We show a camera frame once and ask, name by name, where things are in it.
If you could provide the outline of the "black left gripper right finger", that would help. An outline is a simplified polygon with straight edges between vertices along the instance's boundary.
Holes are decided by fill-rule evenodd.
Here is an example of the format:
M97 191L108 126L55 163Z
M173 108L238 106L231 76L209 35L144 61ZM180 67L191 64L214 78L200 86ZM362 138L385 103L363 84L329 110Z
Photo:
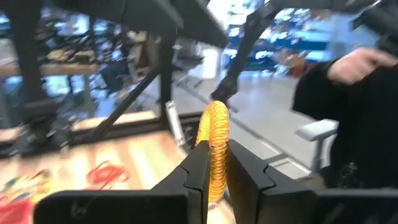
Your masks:
M237 224L398 224L398 190L312 190L235 140L226 162Z

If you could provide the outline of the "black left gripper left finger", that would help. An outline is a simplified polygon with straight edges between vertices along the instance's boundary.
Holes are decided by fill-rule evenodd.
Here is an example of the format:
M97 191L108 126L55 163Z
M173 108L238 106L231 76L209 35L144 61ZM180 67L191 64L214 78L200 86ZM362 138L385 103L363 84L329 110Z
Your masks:
M64 190L34 208L34 224L206 224L209 144L202 141L150 190Z

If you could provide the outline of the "red spiral wrist coil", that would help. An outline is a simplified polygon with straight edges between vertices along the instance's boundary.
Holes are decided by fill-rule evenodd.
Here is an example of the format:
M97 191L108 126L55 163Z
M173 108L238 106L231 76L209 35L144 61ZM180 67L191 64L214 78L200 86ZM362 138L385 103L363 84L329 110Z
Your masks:
M104 161L90 170L86 175L86 181L96 189L111 189L115 183L126 182L130 178L128 170L110 161Z

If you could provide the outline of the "orange spiral wrist coil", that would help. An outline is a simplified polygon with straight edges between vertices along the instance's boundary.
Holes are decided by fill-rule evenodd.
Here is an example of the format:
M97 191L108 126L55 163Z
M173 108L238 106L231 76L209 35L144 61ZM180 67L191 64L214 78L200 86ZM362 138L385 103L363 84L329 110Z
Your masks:
M213 101L203 112L195 145L208 141L210 155L210 183L208 201L215 203L223 197L227 187L226 155L229 141L229 111L221 101Z

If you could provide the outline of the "yellow crayon box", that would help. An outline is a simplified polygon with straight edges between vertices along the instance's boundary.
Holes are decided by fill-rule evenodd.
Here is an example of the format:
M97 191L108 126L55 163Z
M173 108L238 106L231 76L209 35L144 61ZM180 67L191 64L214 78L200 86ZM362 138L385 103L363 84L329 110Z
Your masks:
M53 187L52 174L48 169L33 175L15 177L4 184L0 190L0 204L28 200L37 203L48 195Z

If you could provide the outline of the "silver aluminium bar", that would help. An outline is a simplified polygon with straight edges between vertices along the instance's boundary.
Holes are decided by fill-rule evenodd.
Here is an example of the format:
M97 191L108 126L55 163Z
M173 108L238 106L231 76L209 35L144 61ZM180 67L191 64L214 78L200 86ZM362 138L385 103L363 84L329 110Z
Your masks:
M174 135L176 144L180 147L184 146L186 144L185 135L175 103L173 101L166 102L165 111L167 113L170 129Z

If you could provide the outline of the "person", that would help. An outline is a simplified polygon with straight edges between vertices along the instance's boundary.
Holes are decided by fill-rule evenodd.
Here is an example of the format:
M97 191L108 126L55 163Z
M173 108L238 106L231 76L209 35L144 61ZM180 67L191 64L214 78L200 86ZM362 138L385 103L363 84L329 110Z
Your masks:
M338 59L316 64L295 89L293 111L338 122L329 166L300 181L313 189L398 189L398 63L345 85L327 77Z

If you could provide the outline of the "person's hand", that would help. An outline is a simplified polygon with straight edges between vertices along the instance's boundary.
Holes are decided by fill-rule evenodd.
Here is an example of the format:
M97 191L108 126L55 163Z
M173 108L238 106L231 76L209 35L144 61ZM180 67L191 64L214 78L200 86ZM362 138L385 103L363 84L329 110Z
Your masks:
M392 67L396 63L398 58L387 52L360 47L334 62L328 70L327 77L333 82L352 85L378 67Z

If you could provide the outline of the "black aluminium rig frame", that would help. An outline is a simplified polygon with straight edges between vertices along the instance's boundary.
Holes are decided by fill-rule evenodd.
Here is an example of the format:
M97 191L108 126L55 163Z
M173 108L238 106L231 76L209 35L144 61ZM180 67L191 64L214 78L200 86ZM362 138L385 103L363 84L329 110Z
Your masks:
M348 3L346 0L268 0L263 6L249 14L244 23L244 35L240 41L238 52L229 68L227 75L215 90L215 97L226 102L237 91L237 80L247 64L255 42L268 28L278 13L288 7L309 7L315 9L332 9L338 12L357 12L370 4L370 0L360 0L358 3ZM184 20L184 28L179 33L192 33L192 38L200 42L205 35L210 35L207 44L224 48L228 38L220 28L215 18L206 8L203 0L172 0L172 5ZM172 99L172 55L176 35L162 38L160 43L160 63L154 67L136 88L116 107L111 115L97 127L72 131L72 145L90 144L121 138L130 135L144 134L170 128L166 115L166 104ZM126 124L116 124L116 120L127 110L127 107L144 91L149 83L160 75L161 115L158 119L139 121Z

